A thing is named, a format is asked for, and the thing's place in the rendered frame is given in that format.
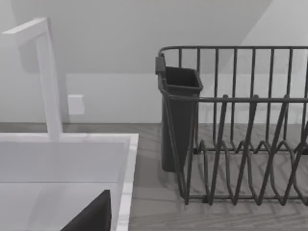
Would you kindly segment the tall white tap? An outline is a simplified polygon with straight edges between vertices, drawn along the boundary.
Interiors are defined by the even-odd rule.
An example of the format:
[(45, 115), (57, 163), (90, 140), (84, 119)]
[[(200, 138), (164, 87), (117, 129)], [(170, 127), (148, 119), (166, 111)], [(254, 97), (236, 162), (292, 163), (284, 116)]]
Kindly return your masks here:
[(57, 68), (49, 22), (46, 17), (35, 18), (0, 35), (1, 46), (22, 45), (31, 40), (36, 42), (47, 125), (46, 133), (0, 133), (0, 142), (57, 142), (63, 135)]

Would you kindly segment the white wall socket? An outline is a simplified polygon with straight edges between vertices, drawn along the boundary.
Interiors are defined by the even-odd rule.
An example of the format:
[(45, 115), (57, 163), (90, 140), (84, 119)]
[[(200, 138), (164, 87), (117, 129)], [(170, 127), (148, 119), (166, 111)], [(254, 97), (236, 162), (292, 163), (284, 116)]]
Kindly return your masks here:
[(68, 111), (70, 115), (83, 115), (85, 113), (84, 96), (81, 94), (68, 95)]

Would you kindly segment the white sink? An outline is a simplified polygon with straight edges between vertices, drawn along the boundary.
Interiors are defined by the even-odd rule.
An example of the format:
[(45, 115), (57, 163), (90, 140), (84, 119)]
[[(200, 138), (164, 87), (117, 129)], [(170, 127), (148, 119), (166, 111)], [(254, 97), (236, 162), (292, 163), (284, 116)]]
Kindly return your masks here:
[(129, 231), (139, 136), (63, 133), (0, 142), (0, 231), (60, 231), (104, 190), (111, 231)]

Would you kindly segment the dark grey cutlery holder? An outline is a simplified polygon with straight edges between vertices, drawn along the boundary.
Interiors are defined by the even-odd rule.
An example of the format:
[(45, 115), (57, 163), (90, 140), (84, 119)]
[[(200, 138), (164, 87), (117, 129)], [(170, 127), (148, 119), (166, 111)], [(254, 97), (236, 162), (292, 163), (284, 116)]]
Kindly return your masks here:
[[(168, 95), (198, 97), (203, 90), (203, 84), (197, 70), (167, 66), (163, 54), (156, 57), (155, 73), (158, 75), (158, 87), (166, 91), (166, 94), (162, 93), (162, 169), (165, 172), (175, 172), (165, 100), (168, 99)], [(192, 104), (192, 101), (169, 100), (181, 169), (185, 164), (190, 141)]]

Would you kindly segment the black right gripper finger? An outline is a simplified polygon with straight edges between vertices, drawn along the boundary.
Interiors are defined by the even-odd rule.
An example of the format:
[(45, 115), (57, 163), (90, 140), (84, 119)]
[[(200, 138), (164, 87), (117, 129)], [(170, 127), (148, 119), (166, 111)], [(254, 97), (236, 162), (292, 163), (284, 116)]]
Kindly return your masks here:
[(111, 231), (111, 192), (104, 190), (60, 231)]

